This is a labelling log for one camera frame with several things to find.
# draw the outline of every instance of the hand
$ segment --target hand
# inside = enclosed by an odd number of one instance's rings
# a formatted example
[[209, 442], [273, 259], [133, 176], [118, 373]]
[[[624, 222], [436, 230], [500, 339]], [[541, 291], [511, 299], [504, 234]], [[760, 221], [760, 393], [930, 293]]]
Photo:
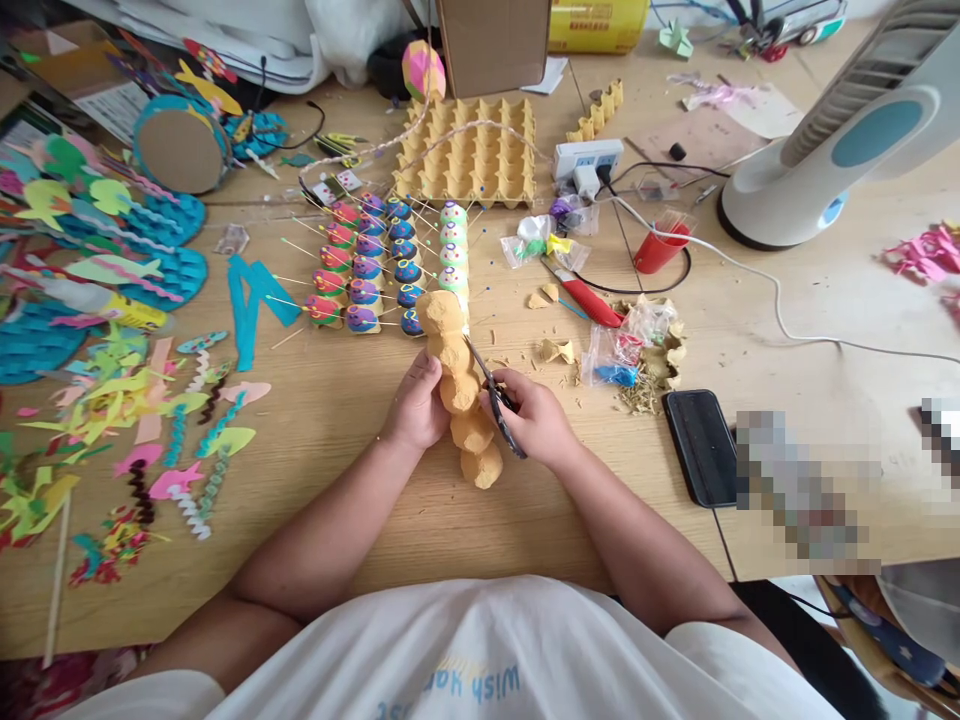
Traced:
[[440, 401], [440, 361], [421, 350], [393, 398], [380, 439], [423, 452], [450, 427], [450, 413]]
[[[500, 411], [513, 439], [527, 455], [552, 468], [580, 447], [567, 414], [550, 388], [511, 368], [494, 370], [493, 377], [506, 385], [507, 394], [518, 406], [514, 413], [501, 404]], [[492, 420], [488, 392], [480, 393], [480, 405]]]

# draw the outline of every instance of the black phone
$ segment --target black phone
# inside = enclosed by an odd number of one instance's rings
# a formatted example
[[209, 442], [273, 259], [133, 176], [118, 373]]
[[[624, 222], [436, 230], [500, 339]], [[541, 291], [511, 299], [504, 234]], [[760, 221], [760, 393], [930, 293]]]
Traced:
[[705, 508], [737, 502], [737, 448], [709, 390], [677, 390], [663, 396], [673, 444], [691, 499]]

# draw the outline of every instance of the white t-shirt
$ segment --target white t-shirt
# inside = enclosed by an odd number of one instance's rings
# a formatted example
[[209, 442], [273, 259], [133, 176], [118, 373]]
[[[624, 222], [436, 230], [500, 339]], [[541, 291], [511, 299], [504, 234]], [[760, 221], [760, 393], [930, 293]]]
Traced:
[[450, 580], [364, 595], [299, 633], [229, 696], [175, 670], [61, 720], [839, 718], [749, 638], [688, 623], [661, 639], [556, 580]]

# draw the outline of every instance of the electric fan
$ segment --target electric fan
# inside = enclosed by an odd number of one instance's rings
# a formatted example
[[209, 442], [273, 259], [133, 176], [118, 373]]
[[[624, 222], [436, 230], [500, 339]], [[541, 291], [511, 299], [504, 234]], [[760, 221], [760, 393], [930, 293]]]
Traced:
[[746, 160], [717, 205], [758, 250], [829, 227], [863, 179], [896, 177], [960, 137], [960, 0], [901, 0], [793, 134]]

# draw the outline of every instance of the red cup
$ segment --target red cup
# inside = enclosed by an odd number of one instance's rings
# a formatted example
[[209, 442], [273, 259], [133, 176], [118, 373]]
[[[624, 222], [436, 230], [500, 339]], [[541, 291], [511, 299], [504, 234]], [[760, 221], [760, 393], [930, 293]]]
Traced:
[[[674, 235], [689, 235], [690, 229], [683, 223], [677, 223], [669, 230], [664, 230]], [[652, 275], [658, 272], [666, 265], [678, 252], [683, 250], [689, 243], [689, 240], [681, 238], [665, 238], [650, 232], [643, 240], [637, 254], [633, 256], [633, 266], [637, 272], [644, 275]]]

